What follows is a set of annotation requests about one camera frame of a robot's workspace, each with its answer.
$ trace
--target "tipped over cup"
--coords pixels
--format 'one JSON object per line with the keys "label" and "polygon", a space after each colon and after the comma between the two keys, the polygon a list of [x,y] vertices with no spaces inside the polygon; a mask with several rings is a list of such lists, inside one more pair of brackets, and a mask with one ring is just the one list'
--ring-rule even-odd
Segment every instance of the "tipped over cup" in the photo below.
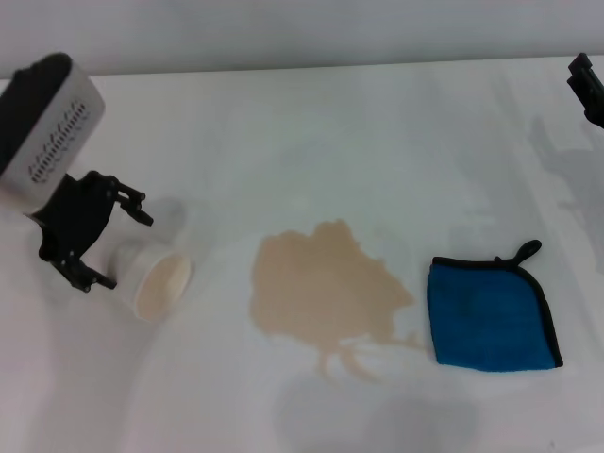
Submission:
{"label": "tipped over cup", "polygon": [[180,299],[192,270],[188,257],[160,243],[122,243],[109,261],[115,296],[149,322],[163,318]]}

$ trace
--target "white table surface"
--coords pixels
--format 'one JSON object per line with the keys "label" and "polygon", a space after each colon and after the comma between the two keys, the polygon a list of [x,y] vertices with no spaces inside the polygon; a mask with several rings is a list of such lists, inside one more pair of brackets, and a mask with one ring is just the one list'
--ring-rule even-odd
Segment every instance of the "white table surface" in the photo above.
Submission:
{"label": "white table surface", "polygon": [[[106,291],[73,292],[38,260],[37,227],[2,211],[0,450],[602,451],[604,131],[566,85],[570,61],[96,77],[107,113],[74,172],[116,175],[158,227],[185,225],[195,278],[149,326]],[[380,383],[337,360],[326,382],[316,350],[255,328],[250,272],[262,238],[336,219],[417,301],[399,337],[428,345],[433,256],[540,239],[525,267],[565,366],[491,375],[369,345]]]}

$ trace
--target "coffee spill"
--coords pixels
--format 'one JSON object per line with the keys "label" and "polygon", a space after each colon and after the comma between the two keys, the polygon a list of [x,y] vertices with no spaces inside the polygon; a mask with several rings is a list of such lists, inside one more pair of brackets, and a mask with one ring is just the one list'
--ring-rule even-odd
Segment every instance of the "coffee spill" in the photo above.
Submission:
{"label": "coffee spill", "polygon": [[251,317],[267,335],[282,334],[315,347],[318,372],[339,356],[349,373],[377,380],[357,360],[347,339],[368,335],[374,344],[422,348],[416,334],[394,336],[394,313],[413,303],[383,260],[361,251],[342,220],[318,225],[312,235],[286,231],[260,245],[254,263]]}

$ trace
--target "stain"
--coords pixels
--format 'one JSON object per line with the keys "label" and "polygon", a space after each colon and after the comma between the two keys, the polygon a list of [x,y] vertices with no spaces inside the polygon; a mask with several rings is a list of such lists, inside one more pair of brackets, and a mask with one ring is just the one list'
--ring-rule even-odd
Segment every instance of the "stain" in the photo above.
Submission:
{"label": "stain", "polygon": [[416,332],[395,337],[394,313],[413,299],[383,260],[362,252],[343,220],[324,222],[310,236],[286,231],[264,239],[252,283],[255,325],[266,335],[316,348],[317,371],[325,378],[335,355],[357,378],[378,380],[357,359],[361,336],[373,344],[424,349]]}

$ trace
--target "robotic arm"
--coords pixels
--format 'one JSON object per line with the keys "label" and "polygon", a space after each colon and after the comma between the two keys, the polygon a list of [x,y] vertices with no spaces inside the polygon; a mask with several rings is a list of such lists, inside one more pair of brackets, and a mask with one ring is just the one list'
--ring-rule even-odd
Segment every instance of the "robotic arm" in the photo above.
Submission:
{"label": "robotic arm", "polygon": [[585,54],[579,54],[568,69],[568,84],[585,108],[585,118],[604,128],[604,87],[592,70],[592,62]]}
{"label": "robotic arm", "polygon": [[94,283],[116,285],[81,259],[113,205],[153,224],[142,211],[144,193],[114,176],[92,171],[75,180],[66,173],[104,111],[99,92],[65,54],[17,71],[0,96],[0,202],[41,227],[40,258],[86,293]]}

